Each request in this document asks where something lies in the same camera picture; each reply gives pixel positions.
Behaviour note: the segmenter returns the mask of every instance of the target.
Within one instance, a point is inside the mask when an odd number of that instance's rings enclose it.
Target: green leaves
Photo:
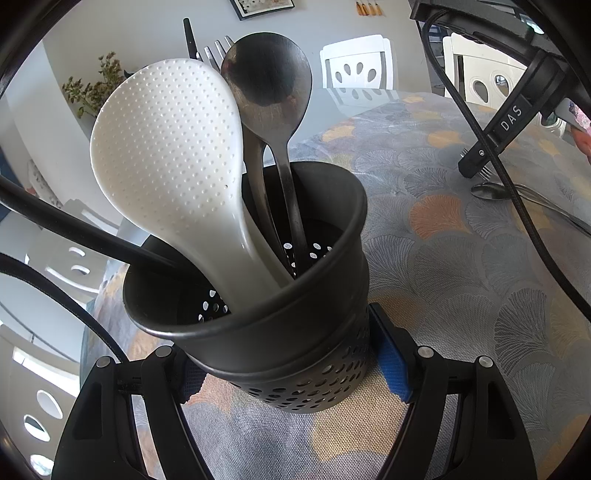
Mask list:
[[[99,57],[99,73],[103,76],[102,82],[96,82],[94,85],[88,83],[83,87],[82,79],[74,81],[74,78],[70,77],[67,83],[62,85],[61,89],[66,99],[71,104],[81,104],[76,112],[78,118],[82,118],[85,113],[96,117],[111,93],[125,81],[121,62],[115,58],[115,55],[115,52],[111,51],[106,56]]]

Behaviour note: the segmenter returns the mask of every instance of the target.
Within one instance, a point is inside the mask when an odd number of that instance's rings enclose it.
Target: patterned tablecloth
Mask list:
[[[483,125],[492,116],[472,109]],[[479,180],[464,179],[457,161],[474,141],[450,99],[400,93],[296,145],[291,156],[335,163],[359,177],[369,198],[362,240],[370,300],[381,302],[419,344],[449,358],[486,354],[497,362],[544,479],[591,414],[591,331],[545,270],[510,202],[470,195]],[[591,223],[591,166],[574,147],[530,126],[502,159],[515,181]],[[589,238],[553,212],[527,208],[559,266],[591,299]],[[95,316],[131,359],[140,359],[163,342],[126,315],[124,275],[121,267],[103,286]],[[88,335],[84,372],[105,353]],[[143,402],[134,401],[148,471],[163,478]],[[428,478],[443,467],[453,404],[452,397]],[[370,480],[406,406],[388,391],[374,361],[353,395],[317,414],[271,408],[211,376],[184,411],[218,480]]]

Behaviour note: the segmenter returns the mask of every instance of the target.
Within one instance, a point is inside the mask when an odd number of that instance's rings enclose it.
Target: perforated utensil holder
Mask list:
[[[367,198],[359,180],[343,168],[296,162],[292,169],[315,262],[295,282],[263,303],[231,313],[214,286],[176,282],[131,266],[123,297],[140,329],[174,341],[206,372],[271,406],[312,413],[350,395],[367,370],[369,270],[361,248]],[[265,183],[279,236],[289,247],[274,166],[265,168]],[[245,178],[242,191],[256,222]],[[154,237],[144,248],[183,260]]]

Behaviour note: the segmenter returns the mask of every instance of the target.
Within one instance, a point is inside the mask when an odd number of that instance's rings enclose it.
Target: blue gripper pad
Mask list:
[[[413,391],[408,385],[407,366],[402,355],[380,324],[380,319],[370,316],[369,329],[372,348],[390,392],[398,395],[400,400],[407,403]]]

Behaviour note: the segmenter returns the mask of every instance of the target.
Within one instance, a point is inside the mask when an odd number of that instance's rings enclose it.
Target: framed picture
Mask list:
[[[230,0],[240,20],[294,8],[293,0]]]

